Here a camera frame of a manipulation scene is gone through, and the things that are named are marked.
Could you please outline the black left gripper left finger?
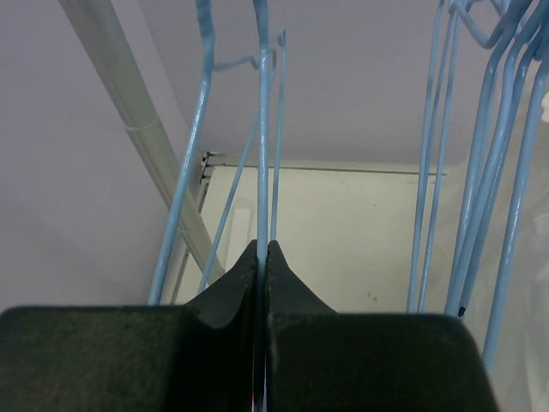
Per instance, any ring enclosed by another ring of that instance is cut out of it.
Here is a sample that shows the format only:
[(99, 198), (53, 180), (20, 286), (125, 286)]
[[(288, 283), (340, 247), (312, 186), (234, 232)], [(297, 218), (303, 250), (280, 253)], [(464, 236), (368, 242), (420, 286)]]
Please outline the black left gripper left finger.
[(256, 247), (180, 306), (19, 306), (1, 316), (4, 411), (248, 411)]

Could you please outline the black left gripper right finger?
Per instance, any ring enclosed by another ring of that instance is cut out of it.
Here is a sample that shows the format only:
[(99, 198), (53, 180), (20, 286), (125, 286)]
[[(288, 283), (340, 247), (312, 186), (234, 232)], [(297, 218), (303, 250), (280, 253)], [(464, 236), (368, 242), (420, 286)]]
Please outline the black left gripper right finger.
[(495, 411), (472, 336), (437, 314), (338, 313), (268, 246), (270, 411)]

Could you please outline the blue wire hanger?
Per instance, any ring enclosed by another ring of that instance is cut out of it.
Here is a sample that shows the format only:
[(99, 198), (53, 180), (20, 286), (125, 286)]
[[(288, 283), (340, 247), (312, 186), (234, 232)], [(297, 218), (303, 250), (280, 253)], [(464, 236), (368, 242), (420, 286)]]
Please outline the blue wire hanger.
[[(256, 284), (255, 313), (254, 313), (254, 358), (253, 358), (253, 409), (264, 411), (265, 379), (266, 379), (266, 298), (265, 287), (267, 281), (267, 256), (268, 256), (268, 134), (269, 134), (269, 109), (268, 109), (268, 81), (269, 81), (269, 55), (268, 55), (268, 3), (255, 1), (253, 3), (256, 26), (259, 41), (259, 149), (258, 149), (258, 173), (257, 173), (257, 224), (256, 224), (256, 260), (257, 269), (254, 277)], [(164, 288), (166, 273), (172, 254), (172, 246), (177, 230), (177, 220), (183, 208), (184, 194), (190, 181), (191, 158), (194, 156), (196, 146), (202, 130), (202, 121), (208, 104), (212, 74), (216, 70), (223, 70), (214, 64), (214, 23), (211, 13), (210, 1), (196, 2), (197, 21), (204, 46), (202, 59), (202, 82), (195, 117), (190, 129), (189, 142), (184, 156), (183, 165), (180, 168), (178, 182), (172, 199), (172, 205), (168, 216), (166, 230), (160, 248), (158, 262), (156, 264), (154, 278), (148, 303), (158, 305)]]

